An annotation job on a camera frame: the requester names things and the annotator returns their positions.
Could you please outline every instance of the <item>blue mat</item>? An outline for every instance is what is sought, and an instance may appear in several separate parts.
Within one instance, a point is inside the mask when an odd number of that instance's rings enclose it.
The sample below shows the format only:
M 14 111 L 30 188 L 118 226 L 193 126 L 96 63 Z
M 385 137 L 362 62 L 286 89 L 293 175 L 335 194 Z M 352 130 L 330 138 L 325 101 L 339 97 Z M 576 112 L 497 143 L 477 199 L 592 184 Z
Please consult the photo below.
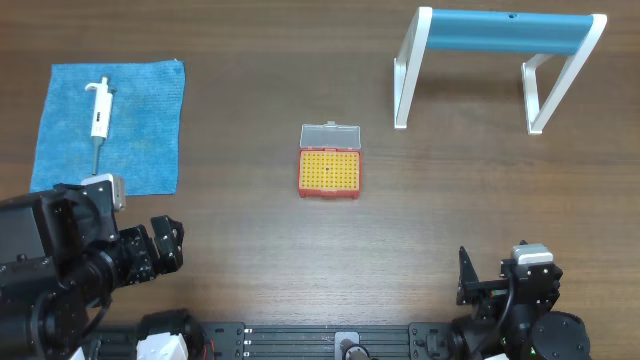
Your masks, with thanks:
M 177 60 L 53 65 L 31 191 L 48 190 L 58 183 L 79 184 L 91 176 L 96 93 L 84 88 L 100 82 L 102 75 L 109 77 L 116 93 L 98 173 L 122 176 L 127 195 L 175 194 L 185 83 L 184 65 Z

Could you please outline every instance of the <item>wooden table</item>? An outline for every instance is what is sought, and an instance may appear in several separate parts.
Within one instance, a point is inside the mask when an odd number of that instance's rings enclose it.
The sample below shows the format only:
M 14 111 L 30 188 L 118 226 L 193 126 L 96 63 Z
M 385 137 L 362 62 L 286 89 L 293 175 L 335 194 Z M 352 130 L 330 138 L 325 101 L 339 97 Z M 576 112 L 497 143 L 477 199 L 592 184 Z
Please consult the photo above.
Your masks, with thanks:
M 609 24 L 542 136 L 526 133 L 526 56 L 429 52 L 392 121 L 392 63 L 418 5 L 605 13 Z M 134 197 L 120 227 L 186 227 L 176 274 L 118 290 L 108 316 L 187 307 L 202 320 L 448 321 L 457 250 L 481 279 L 521 239 L 564 270 L 556 309 L 597 359 L 640 347 L 640 2 L 32 1 L 0 12 L 0 196 L 25 193 L 51 64 L 185 62 L 175 196 Z M 538 72 L 548 93 L 561 61 Z M 300 199 L 300 126 L 360 125 L 357 201 Z

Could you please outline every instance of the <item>transparent lid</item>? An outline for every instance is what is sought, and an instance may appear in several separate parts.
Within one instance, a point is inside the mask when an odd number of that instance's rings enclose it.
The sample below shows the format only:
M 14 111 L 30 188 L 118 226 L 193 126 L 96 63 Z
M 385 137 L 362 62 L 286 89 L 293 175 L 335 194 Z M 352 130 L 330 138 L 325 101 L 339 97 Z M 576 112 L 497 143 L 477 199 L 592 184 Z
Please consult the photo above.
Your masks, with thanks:
M 359 150 L 360 126 L 336 125 L 334 121 L 326 125 L 302 125 L 300 147 Z

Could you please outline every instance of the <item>blue bar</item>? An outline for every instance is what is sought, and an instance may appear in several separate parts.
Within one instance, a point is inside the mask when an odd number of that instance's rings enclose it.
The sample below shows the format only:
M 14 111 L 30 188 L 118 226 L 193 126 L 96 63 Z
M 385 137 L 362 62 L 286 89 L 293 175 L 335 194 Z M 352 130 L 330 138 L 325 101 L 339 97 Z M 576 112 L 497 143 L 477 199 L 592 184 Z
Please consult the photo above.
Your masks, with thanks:
M 591 15 L 549 15 L 433 9 L 427 48 L 573 55 Z

